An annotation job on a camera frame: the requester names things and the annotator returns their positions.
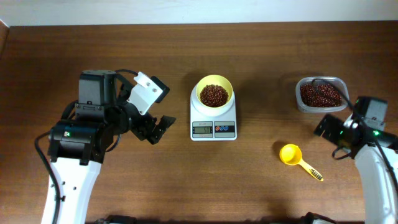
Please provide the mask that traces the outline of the red adzuki beans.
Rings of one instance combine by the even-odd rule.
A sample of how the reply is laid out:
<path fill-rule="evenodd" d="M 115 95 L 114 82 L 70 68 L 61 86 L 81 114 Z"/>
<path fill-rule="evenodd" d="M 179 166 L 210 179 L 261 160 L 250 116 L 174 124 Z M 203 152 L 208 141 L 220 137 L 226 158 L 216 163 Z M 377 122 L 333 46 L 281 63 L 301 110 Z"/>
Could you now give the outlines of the red adzuki beans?
<path fill-rule="evenodd" d="M 310 107 L 337 107 L 341 105 L 340 94 L 330 85 L 322 84 L 315 85 L 315 90 L 312 84 L 302 85 L 300 87 L 300 96 L 305 105 Z M 209 107 L 220 107 L 227 103 L 228 92 L 219 85 L 207 85 L 200 92 L 200 101 Z"/>

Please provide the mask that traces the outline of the yellow measuring scoop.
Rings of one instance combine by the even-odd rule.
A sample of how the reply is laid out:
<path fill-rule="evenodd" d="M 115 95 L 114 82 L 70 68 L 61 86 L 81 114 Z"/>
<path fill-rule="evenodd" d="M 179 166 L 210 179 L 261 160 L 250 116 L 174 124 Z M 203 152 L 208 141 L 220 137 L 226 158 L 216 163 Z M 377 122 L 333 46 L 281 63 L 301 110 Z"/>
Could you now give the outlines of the yellow measuring scoop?
<path fill-rule="evenodd" d="M 301 149 L 294 144 L 286 144 L 279 151 L 279 157 L 281 161 L 289 166 L 301 166 L 306 172 L 308 172 L 313 178 L 320 182 L 324 181 L 323 176 L 311 165 L 303 160 Z"/>

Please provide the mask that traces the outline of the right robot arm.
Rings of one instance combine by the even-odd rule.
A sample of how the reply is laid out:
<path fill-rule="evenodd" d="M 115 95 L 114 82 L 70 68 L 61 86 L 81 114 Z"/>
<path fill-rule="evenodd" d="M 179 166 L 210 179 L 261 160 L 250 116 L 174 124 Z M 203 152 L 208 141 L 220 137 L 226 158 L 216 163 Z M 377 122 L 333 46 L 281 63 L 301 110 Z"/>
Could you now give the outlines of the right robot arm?
<path fill-rule="evenodd" d="M 345 120 L 326 114 L 314 130 L 337 146 L 334 159 L 352 158 L 360 174 L 366 223 L 397 223 L 397 135 L 385 132 L 388 103 L 360 96 Z M 337 158 L 338 150 L 346 155 Z"/>

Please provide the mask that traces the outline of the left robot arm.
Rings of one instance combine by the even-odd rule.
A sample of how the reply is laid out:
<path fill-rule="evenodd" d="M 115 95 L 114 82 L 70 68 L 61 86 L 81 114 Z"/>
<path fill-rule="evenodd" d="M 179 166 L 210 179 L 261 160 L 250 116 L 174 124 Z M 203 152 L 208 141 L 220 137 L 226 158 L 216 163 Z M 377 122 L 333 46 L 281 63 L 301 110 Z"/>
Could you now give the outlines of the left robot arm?
<path fill-rule="evenodd" d="M 35 139 L 35 149 L 49 173 L 42 223 L 84 223 L 91 191 L 106 153 L 116 148 L 124 133 L 157 144 L 174 117 L 157 119 L 148 110 L 160 103 L 169 87 L 157 77 L 131 71 L 131 83 L 120 70 L 84 70 L 78 99 L 64 110 L 60 121 L 44 133 L 46 154 Z"/>

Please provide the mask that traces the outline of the white digital kitchen scale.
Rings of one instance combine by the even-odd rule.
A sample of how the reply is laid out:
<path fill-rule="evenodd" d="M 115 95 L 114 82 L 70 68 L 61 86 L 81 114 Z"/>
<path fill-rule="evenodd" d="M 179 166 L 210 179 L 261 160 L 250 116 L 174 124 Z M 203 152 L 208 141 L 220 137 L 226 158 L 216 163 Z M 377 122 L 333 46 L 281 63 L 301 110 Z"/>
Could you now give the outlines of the white digital kitchen scale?
<path fill-rule="evenodd" d="M 235 94 L 221 108 L 203 105 L 197 95 L 198 84 L 190 97 L 190 138 L 192 141 L 234 141 L 238 136 Z"/>

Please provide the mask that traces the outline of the pale yellow plastic bowl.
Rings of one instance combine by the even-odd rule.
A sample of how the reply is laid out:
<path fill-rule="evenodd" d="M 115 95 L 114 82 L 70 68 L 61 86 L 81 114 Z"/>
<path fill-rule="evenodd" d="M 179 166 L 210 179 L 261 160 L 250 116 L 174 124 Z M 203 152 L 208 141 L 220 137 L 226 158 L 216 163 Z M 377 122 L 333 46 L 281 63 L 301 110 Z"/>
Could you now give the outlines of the pale yellow plastic bowl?
<path fill-rule="evenodd" d="M 222 108 L 231 100 L 233 87 L 229 80 L 221 75 L 208 75 L 202 78 L 195 87 L 195 95 L 206 108 Z"/>

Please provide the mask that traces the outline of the clear plastic container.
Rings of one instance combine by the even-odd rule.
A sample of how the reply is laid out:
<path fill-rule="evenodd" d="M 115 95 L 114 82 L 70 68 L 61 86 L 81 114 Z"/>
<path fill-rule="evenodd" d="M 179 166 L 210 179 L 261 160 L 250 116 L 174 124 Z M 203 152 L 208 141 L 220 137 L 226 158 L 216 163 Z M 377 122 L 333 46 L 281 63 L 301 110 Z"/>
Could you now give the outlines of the clear plastic container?
<path fill-rule="evenodd" d="M 335 111 L 341 111 L 348 106 L 346 100 L 341 95 L 340 95 L 341 96 L 341 105 L 337 106 L 337 107 L 321 108 L 321 107 L 310 107 L 310 106 L 305 105 L 300 96 L 300 87 L 302 85 L 306 85 L 306 84 L 312 84 L 316 91 L 318 91 L 318 90 L 315 85 L 330 84 L 336 91 L 337 91 L 337 89 L 339 89 L 339 91 L 342 92 L 342 94 L 344 94 L 345 97 L 349 98 L 348 89 L 346 87 L 346 84 L 340 78 L 337 78 L 337 77 L 306 77 L 306 78 L 301 79 L 295 87 L 297 106 L 301 112 L 304 112 L 304 113 L 332 113 Z"/>

